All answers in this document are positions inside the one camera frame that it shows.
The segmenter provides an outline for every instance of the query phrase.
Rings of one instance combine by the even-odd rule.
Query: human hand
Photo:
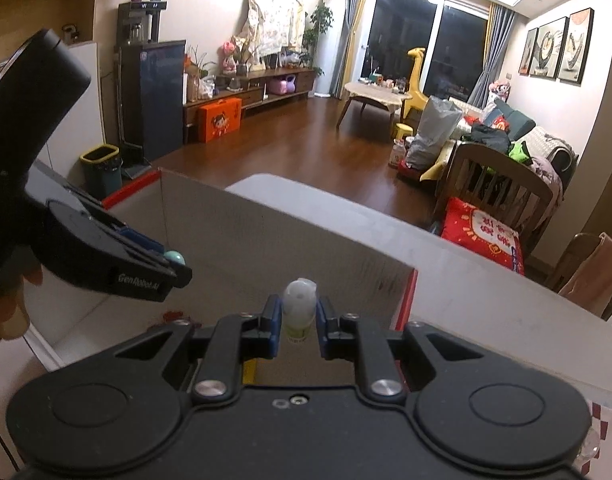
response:
[[[33,285],[41,285],[44,279],[42,267],[20,276],[16,287],[0,295],[0,341],[22,337],[30,325],[24,303],[24,278]]]

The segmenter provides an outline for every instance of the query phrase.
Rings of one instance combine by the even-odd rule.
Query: gray curtain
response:
[[[488,98],[488,86],[499,77],[502,62],[506,55],[506,48],[510,40],[510,33],[517,17],[514,10],[501,5],[492,4],[490,25],[490,46],[484,60],[484,72],[477,79],[475,88],[468,98],[468,104],[483,108]]]
[[[337,62],[335,63],[335,70],[333,71],[333,83],[330,88],[331,95],[334,95],[337,99],[341,99],[342,96],[342,76],[344,71],[344,65],[346,64],[346,57],[348,49],[348,42],[350,41],[350,28],[355,20],[357,14],[357,7],[359,0],[346,0],[346,14],[344,16],[344,27],[342,28],[342,36],[339,40],[339,50],[337,51]]]

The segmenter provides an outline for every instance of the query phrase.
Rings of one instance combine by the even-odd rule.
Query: green ball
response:
[[[186,260],[184,259],[184,257],[177,251],[166,251],[164,253],[164,258],[166,258],[170,262],[177,262],[178,264],[182,265],[186,264]]]

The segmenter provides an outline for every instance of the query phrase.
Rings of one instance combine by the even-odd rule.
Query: framed picture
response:
[[[568,32],[564,43],[564,56],[561,60],[558,77],[562,81],[581,83],[588,59],[588,47],[593,31],[595,11],[585,9],[571,14],[568,21]]]
[[[568,29],[568,17],[542,25],[532,56],[530,75],[555,79],[564,50],[561,47]]]
[[[522,62],[519,65],[519,73],[521,75],[528,75],[528,70],[531,67],[532,54],[535,52],[535,43],[537,42],[537,30],[537,28],[532,28],[528,31],[528,36],[526,36]]]

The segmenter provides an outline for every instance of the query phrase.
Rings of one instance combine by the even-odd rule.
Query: silver screw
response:
[[[274,408],[278,408],[280,410],[285,410],[291,407],[286,399],[275,399],[272,404]]]
[[[303,395],[294,395],[291,397],[291,404],[296,404],[299,406],[300,404],[306,404],[308,402],[308,397]]]
[[[371,384],[371,391],[374,394],[384,397],[392,397],[403,390],[403,386],[399,381],[393,379],[379,379]]]
[[[201,381],[195,385],[195,392],[203,397],[219,397],[226,393],[226,384],[214,379]]]

